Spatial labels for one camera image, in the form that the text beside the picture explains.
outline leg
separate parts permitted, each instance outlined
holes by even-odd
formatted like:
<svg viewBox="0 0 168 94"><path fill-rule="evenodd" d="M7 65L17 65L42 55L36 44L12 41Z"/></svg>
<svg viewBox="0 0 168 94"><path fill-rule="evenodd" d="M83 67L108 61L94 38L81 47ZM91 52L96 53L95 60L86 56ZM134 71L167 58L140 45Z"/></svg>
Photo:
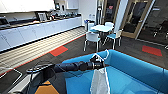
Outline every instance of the leg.
<svg viewBox="0 0 168 94"><path fill-rule="evenodd" d="M99 49L99 41L97 42L97 50L96 50L96 52L98 52L98 49Z"/></svg>
<svg viewBox="0 0 168 94"><path fill-rule="evenodd" d="M121 45L121 37L120 37L120 39L119 39L119 46Z"/></svg>
<svg viewBox="0 0 168 94"><path fill-rule="evenodd" d="M105 39L105 41L104 41L103 45L106 43L106 41L107 41L107 37L106 37L106 39Z"/></svg>
<svg viewBox="0 0 168 94"><path fill-rule="evenodd" d="M115 46L115 39L114 39L114 42L113 42L113 49L114 49L114 46Z"/></svg>
<svg viewBox="0 0 168 94"><path fill-rule="evenodd" d="M84 51L85 51L85 49L86 49L86 42L87 42L87 40L85 40Z"/></svg>
<svg viewBox="0 0 168 94"><path fill-rule="evenodd" d="M168 49L168 45L165 48Z"/></svg>

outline orange rug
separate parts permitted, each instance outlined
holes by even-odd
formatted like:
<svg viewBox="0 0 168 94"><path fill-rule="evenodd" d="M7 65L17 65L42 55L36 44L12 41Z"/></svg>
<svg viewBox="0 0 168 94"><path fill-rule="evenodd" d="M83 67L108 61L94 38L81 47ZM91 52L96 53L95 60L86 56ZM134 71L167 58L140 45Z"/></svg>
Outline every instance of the orange rug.
<svg viewBox="0 0 168 94"><path fill-rule="evenodd" d="M35 94L59 94L59 93L52 85L49 85L49 86L39 86Z"/></svg>
<svg viewBox="0 0 168 94"><path fill-rule="evenodd" d="M62 54L63 52L67 51L68 48L64 47L64 46L60 46L52 51L50 51L50 53L53 55L53 56L58 56L60 54Z"/></svg>
<svg viewBox="0 0 168 94"><path fill-rule="evenodd" d="M143 45L142 51L153 54L153 55L162 56L161 50L157 49L157 48L153 48L153 47Z"/></svg>

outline glass door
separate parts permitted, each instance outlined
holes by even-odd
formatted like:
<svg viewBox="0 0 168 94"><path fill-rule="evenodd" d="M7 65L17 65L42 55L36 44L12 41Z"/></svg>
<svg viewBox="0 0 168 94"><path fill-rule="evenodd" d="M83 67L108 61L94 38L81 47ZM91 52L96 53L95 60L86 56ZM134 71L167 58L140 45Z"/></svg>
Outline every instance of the glass door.
<svg viewBox="0 0 168 94"><path fill-rule="evenodd" d="M156 0L138 39L168 45L168 0Z"/></svg>
<svg viewBox="0 0 168 94"><path fill-rule="evenodd" d="M141 29L152 0L129 0L120 29L122 35L135 38Z"/></svg>

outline white table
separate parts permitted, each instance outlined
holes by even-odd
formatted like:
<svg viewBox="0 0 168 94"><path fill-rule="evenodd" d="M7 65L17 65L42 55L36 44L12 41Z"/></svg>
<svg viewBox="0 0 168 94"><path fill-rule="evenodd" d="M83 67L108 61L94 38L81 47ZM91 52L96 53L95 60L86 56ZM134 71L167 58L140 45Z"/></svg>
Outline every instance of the white table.
<svg viewBox="0 0 168 94"><path fill-rule="evenodd" d="M109 27L109 26L104 26L104 25L96 25L94 27L91 27L91 29L98 30L101 32L109 32L113 29L114 27Z"/></svg>

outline kitchen cabinet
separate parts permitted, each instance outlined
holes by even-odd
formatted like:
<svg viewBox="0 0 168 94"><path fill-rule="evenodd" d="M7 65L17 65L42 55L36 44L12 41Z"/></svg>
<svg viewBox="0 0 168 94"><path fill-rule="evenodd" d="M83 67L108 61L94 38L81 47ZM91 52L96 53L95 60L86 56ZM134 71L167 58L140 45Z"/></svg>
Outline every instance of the kitchen cabinet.
<svg viewBox="0 0 168 94"><path fill-rule="evenodd" d="M76 17L77 21L77 27L82 25L82 17Z"/></svg>
<svg viewBox="0 0 168 94"><path fill-rule="evenodd" d="M6 8L4 4L2 3L2 1L0 0L0 13L5 13L5 12L6 12Z"/></svg>
<svg viewBox="0 0 168 94"><path fill-rule="evenodd" d="M55 33L60 33L62 31L60 21L53 21L52 23L54 25Z"/></svg>
<svg viewBox="0 0 168 94"><path fill-rule="evenodd" d="M35 25L32 25L32 27L37 39L41 39L47 36L43 24L35 24Z"/></svg>
<svg viewBox="0 0 168 94"><path fill-rule="evenodd" d="M78 0L65 0L66 9L78 9L79 1Z"/></svg>
<svg viewBox="0 0 168 94"><path fill-rule="evenodd" d="M0 51L81 26L81 17L0 30Z"/></svg>
<svg viewBox="0 0 168 94"><path fill-rule="evenodd" d="M7 43L9 43L10 47L16 47L25 43L17 28L1 30L1 34Z"/></svg>
<svg viewBox="0 0 168 94"><path fill-rule="evenodd" d="M6 8L6 12L22 12L23 0L1 0Z"/></svg>
<svg viewBox="0 0 168 94"><path fill-rule="evenodd" d="M67 30L66 20L65 19L60 20L59 22L61 24L61 32L66 31Z"/></svg>
<svg viewBox="0 0 168 94"><path fill-rule="evenodd" d="M55 33L55 27L52 22L42 23L47 36L53 35Z"/></svg>
<svg viewBox="0 0 168 94"><path fill-rule="evenodd" d="M7 43L6 39L4 38L4 36L0 35L0 51L9 49L10 46Z"/></svg>
<svg viewBox="0 0 168 94"><path fill-rule="evenodd" d="M54 10L53 0L0 0L0 13Z"/></svg>
<svg viewBox="0 0 168 94"><path fill-rule="evenodd" d="M20 31L23 39L25 40L25 43L36 40L36 35L31 25L18 27L18 30Z"/></svg>

